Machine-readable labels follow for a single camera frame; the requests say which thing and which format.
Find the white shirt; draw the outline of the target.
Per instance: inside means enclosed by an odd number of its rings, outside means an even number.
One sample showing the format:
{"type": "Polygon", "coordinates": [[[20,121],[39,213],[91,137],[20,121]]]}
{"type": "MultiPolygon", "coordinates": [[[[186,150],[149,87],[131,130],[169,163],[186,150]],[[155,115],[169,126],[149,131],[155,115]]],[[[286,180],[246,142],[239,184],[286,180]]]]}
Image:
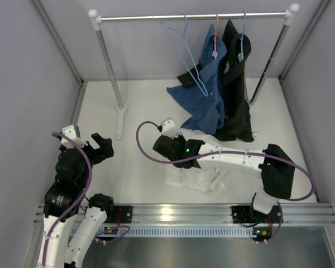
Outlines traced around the white shirt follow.
{"type": "MultiPolygon", "coordinates": [[[[186,140],[195,139],[202,140],[214,146],[222,146],[215,137],[205,134],[199,130],[180,129],[180,132],[186,140]]],[[[174,165],[166,165],[164,173],[164,183],[172,186],[187,186],[202,194],[209,192],[217,192],[225,189],[226,186],[222,179],[227,175],[227,171],[221,168],[211,169],[180,169],[174,165]]]]}

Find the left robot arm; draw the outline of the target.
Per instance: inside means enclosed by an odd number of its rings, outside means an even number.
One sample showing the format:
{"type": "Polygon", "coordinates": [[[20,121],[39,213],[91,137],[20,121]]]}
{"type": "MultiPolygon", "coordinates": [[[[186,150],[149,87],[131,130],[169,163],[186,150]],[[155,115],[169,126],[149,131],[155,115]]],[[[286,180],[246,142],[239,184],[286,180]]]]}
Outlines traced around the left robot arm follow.
{"type": "Polygon", "coordinates": [[[37,267],[81,267],[99,227],[114,219],[113,198],[95,194],[90,198],[84,219],[73,236],[71,229],[90,187],[93,166],[113,157],[112,140],[91,135],[93,148],[77,135],[53,132],[61,141],[55,181],[44,197],[44,229],[37,267]]]}

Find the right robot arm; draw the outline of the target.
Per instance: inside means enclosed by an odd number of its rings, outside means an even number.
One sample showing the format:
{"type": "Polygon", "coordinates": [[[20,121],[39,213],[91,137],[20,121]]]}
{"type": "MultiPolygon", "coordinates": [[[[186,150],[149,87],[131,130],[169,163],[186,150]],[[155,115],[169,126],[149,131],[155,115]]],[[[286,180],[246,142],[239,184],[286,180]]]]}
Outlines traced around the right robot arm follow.
{"type": "Polygon", "coordinates": [[[203,140],[186,140],[182,135],[161,135],[153,150],[182,169],[212,168],[236,171],[262,181],[262,188],[252,197],[248,214],[256,222],[263,221],[281,199],[291,197],[295,167],[291,158],[278,145],[268,144],[264,150],[236,150],[212,145],[203,140]]]}

